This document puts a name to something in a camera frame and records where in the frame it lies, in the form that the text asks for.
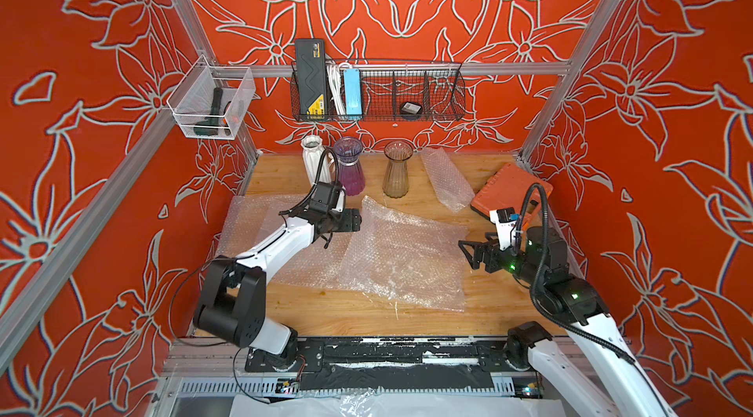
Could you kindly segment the purple blue glass vase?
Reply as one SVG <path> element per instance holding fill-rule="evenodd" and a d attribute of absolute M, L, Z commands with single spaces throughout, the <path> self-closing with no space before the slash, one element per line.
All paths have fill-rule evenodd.
<path fill-rule="evenodd" d="M 365 175 L 360 162 L 364 146 L 360 140 L 344 137 L 333 147 L 337 158 L 338 180 L 349 197 L 360 195 L 366 187 Z"/>

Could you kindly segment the clear ribbed glass vase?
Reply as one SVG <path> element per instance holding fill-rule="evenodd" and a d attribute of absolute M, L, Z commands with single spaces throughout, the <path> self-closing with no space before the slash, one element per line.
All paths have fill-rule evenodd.
<path fill-rule="evenodd" d="M 390 142 L 384 148 L 387 166 L 382 191 L 387 197 L 400 198 L 407 195 L 409 191 L 408 160 L 413 153 L 413 146 L 402 140 Z"/>

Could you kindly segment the white ribbed ceramic vase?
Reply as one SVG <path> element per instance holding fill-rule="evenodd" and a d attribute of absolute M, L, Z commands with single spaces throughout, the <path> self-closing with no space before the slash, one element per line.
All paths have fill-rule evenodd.
<path fill-rule="evenodd" d="M 316 135 L 301 141 L 302 157 L 306 174 L 311 185 L 317 181 L 330 183 L 333 180 L 333 162 L 327 154 L 323 140 Z"/>

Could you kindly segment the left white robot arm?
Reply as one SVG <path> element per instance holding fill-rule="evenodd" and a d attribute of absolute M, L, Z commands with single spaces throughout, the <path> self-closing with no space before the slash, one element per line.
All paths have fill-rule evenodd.
<path fill-rule="evenodd" d="M 306 197 L 280 213 L 282 224 L 259 244 L 209 264 L 193 325 L 215 337 L 267 354 L 271 365 L 288 370 L 298 360 L 298 332 L 267 316 L 267 286 L 296 254 L 337 233 L 360 230 L 361 215 L 347 208 L 339 182 L 317 182 Z"/>

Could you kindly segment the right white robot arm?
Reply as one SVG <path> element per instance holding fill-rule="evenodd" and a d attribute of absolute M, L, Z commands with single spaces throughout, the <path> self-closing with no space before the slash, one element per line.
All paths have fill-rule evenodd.
<path fill-rule="evenodd" d="M 474 270 L 507 272 L 529 291 L 537 312 L 568 333 L 600 382 L 594 384 L 535 321 L 509 330 L 506 362 L 533 370 L 582 416 L 672 416 L 674 410 L 648 378 L 595 287 L 570 270 L 567 243 L 543 226 L 525 238 L 488 233 L 458 244 Z"/>

